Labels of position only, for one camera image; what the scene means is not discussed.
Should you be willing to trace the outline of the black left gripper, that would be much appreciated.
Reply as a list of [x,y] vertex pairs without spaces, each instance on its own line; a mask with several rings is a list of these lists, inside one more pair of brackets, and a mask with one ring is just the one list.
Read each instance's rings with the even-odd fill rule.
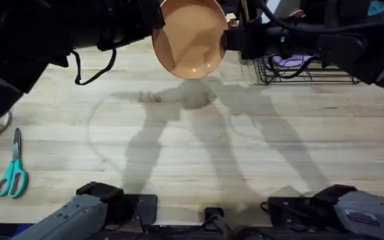
[[158,0],[71,1],[71,48],[116,49],[162,29],[165,20]]

